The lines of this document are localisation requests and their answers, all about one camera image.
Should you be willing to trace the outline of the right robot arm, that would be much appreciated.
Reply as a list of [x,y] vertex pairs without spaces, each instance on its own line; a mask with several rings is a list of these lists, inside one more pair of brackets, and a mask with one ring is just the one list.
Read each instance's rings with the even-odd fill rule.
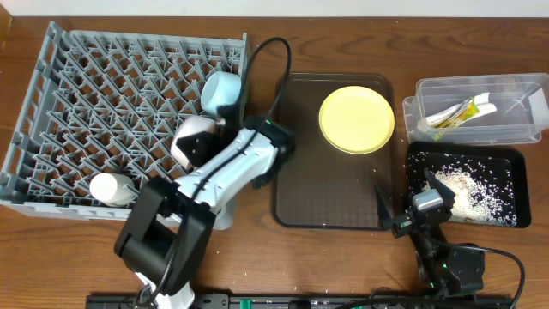
[[446,241],[440,225],[452,216],[455,193],[428,169],[430,189],[416,194],[402,215],[379,216],[380,227],[395,238],[410,237],[419,265],[419,276],[442,296],[475,294],[484,287],[485,254]]

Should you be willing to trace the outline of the yellow plate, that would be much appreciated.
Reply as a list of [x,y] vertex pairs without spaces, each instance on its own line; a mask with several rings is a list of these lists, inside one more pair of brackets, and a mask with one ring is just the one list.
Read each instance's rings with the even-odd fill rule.
[[392,137],[395,115],[388,100],[375,90],[346,86],[323,100],[318,123],[334,148],[350,155],[366,155],[378,151]]

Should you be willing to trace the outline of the light blue bowl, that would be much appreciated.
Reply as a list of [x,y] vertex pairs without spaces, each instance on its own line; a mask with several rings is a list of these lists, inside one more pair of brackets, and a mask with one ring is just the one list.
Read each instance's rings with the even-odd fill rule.
[[201,94],[201,107],[207,115],[218,118],[219,107],[232,106],[237,102],[241,89],[239,75],[225,71],[214,72],[205,82]]

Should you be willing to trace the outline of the green snack wrapper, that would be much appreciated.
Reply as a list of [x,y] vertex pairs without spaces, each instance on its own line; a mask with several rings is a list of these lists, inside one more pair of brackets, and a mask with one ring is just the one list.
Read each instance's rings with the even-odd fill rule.
[[480,110],[475,104],[475,98],[470,97],[459,105],[451,107],[447,112],[443,112],[441,118],[433,124],[433,127],[440,130],[454,129],[479,112]]

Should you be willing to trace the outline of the food scraps rice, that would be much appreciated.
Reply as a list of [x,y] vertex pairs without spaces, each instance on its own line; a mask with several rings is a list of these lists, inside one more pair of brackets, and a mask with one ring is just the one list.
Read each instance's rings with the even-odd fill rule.
[[495,157],[412,152],[407,157],[408,195],[431,189],[424,170],[455,193],[452,217],[466,222],[516,227],[515,188],[511,164]]

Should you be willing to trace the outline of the white cup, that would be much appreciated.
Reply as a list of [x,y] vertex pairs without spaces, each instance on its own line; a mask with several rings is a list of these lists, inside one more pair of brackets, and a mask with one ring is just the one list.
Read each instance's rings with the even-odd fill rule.
[[89,190],[93,198],[109,207],[124,207],[134,196],[133,181],[118,173],[99,173],[91,179]]

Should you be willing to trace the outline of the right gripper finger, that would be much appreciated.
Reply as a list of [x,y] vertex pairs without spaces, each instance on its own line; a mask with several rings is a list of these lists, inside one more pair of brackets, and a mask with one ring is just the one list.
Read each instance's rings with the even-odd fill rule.
[[433,172],[425,168],[424,174],[429,186],[438,192],[444,202],[455,201],[455,193],[440,180],[438,180]]
[[389,201],[389,197],[378,186],[375,186],[374,189],[377,199],[377,215],[379,227],[382,230],[390,230],[392,227],[392,204]]

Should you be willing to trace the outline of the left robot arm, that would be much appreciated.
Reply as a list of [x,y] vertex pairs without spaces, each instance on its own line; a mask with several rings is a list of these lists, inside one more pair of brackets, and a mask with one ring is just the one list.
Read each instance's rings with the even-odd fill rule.
[[215,229],[232,225],[232,200],[247,184],[260,188],[295,149],[293,134],[268,118],[244,121],[239,105],[188,118],[172,142],[192,171],[149,180],[118,235],[115,253],[143,281],[134,308],[188,308]]

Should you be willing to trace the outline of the white bowl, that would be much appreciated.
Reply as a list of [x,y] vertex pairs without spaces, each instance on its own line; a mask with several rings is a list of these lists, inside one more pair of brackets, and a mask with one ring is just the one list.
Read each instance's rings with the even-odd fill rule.
[[219,141],[217,123],[211,118],[193,115],[176,130],[170,154],[189,173],[217,153]]

